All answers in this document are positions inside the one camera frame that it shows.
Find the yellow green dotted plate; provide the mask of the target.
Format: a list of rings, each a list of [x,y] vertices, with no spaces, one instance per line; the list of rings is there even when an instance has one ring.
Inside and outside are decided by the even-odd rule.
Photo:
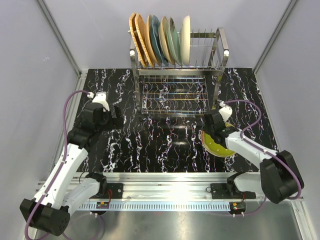
[[[204,131],[204,142],[209,147],[211,151],[216,153],[219,158],[227,158],[234,156],[236,154],[235,151],[227,149],[219,144],[217,144],[209,134],[205,133],[205,126],[203,126],[202,131]]]

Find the cream bird painted plate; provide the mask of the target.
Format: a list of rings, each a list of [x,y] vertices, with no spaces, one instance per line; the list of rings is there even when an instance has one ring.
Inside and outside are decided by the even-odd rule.
[[[152,46],[152,41],[151,41],[151,25],[152,25],[152,15],[149,14],[146,19],[146,24],[145,24],[145,44],[146,44],[146,49],[148,56],[150,58],[150,66],[155,67],[156,64],[159,65],[159,61],[157,60],[157,57],[155,55],[155,52],[153,50]]]

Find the cream yellow bird plate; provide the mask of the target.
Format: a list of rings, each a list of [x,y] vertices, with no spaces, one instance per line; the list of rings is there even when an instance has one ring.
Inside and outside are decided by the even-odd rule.
[[[163,16],[160,25],[159,25],[159,40],[160,40],[160,46],[163,52],[164,57],[167,59],[167,61],[171,64],[175,64],[174,58],[170,54],[168,42],[167,42],[167,27],[168,27],[168,19]]]

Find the pale green bottom plate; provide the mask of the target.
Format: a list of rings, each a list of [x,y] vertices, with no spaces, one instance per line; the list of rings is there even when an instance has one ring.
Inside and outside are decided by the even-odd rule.
[[[170,55],[173,57],[175,63],[180,66],[182,64],[181,46],[175,22],[172,17],[169,18],[166,33]]]

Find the woven bamboo tray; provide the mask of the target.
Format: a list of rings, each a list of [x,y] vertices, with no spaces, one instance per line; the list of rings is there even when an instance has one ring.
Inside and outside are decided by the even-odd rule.
[[[137,54],[138,54],[139,61],[141,62],[143,67],[147,67],[148,61],[145,56],[141,42],[139,40],[138,30],[136,28],[136,23],[135,23],[136,15],[137,14],[135,12],[133,12],[129,17],[129,30],[130,30],[130,34],[131,34],[132,40],[134,42],[134,46],[136,48]]]
[[[152,61],[147,44],[146,44],[146,25],[143,20],[143,17],[140,13],[137,13],[134,18],[135,28],[138,36],[138,45],[140,47],[140,53],[141,53],[141,64],[146,67],[154,67],[154,62]]]

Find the teal scalloped plate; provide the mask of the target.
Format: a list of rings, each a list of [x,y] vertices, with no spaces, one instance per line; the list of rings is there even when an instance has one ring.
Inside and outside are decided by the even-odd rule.
[[[156,59],[159,62],[159,65],[168,66],[169,62],[164,56],[164,53],[162,51],[161,43],[160,43],[160,37],[159,37],[159,27],[160,27],[160,21],[159,19],[153,15],[152,21],[151,21],[151,29],[152,29],[152,35],[151,35],[151,41],[152,41],[152,47],[156,56]]]

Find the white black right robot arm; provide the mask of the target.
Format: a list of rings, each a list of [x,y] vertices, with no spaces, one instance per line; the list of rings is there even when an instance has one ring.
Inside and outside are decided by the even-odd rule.
[[[201,133],[202,145],[216,157],[238,154],[259,170],[258,175],[238,172],[226,181],[226,192],[233,199],[244,193],[263,194],[272,203],[297,199],[304,182],[293,155],[286,150],[278,152],[245,137],[244,131],[227,123],[230,107],[206,112]]]

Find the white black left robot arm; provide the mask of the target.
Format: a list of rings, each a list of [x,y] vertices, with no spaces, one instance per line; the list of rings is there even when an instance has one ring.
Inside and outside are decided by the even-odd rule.
[[[32,199],[23,199],[19,209],[26,221],[24,235],[29,239],[29,227],[60,236],[66,230],[73,213],[89,198],[111,196],[107,179],[102,173],[90,172],[72,191],[67,189],[80,164],[97,144],[101,133],[122,129],[123,115],[114,106],[115,116],[101,103],[90,103],[83,111],[82,121],[67,134],[67,143],[60,159],[42,188]]]

